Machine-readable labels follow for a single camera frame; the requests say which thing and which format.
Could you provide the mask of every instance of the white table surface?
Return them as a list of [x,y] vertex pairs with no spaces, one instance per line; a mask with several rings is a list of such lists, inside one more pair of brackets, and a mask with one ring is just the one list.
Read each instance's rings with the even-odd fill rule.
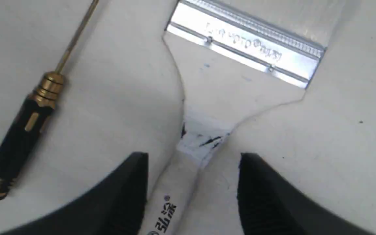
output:
[[[0,0],[0,142],[88,4]],[[161,38],[174,4],[101,1],[51,128],[0,202],[0,231],[82,195],[132,151],[149,152],[152,190],[182,121],[182,84]],[[376,233],[376,1],[353,1],[304,101],[249,119],[227,151],[259,153],[316,202]]]

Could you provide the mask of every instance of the screwdriver grip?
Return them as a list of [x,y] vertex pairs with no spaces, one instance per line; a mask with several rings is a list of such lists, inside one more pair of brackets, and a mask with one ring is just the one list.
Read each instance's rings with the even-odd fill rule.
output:
[[46,73],[40,85],[25,99],[0,145],[0,200],[4,199],[27,162],[55,110],[61,84]]

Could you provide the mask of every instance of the black screwdriver handle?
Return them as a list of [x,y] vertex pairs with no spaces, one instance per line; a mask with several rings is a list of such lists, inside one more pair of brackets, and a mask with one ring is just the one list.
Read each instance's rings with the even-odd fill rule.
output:
[[46,73],[28,95],[0,145],[0,200],[4,199],[27,162],[55,110],[63,83]]

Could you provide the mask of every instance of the screwdriver shaft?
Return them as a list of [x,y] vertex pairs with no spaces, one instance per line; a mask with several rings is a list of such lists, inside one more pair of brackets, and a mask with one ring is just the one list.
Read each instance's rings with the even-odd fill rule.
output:
[[71,55],[73,48],[75,47],[76,43],[79,40],[79,37],[81,36],[82,32],[84,31],[85,26],[88,24],[88,21],[91,18],[93,12],[95,11],[95,8],[97,7],[99,1],[100,0],[93,0],[92,1],[91,5],[89,6],[88,11],[86,12],[84,18],[81,21],[81,24],[79,25],[79,28],[76,30],[72,40],[69,42],[68,47],[66,48],[62,58],[60,59],[58,65],[55,69],[55,73],[58,73],[58,74],[61,73],[63,67],[66,64],[66,61],[68,60],[69,56]]

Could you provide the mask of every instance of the precision screwdriver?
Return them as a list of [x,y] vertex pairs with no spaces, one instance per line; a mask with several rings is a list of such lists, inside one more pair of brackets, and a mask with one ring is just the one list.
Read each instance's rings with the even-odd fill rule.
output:
[[55,71],[43,74],[39,85],[27,96],[0,145],[0,200],[8,195],[55,110],[55,103],[66,79],[61,71],[98,2],[93,0],[89,6]]

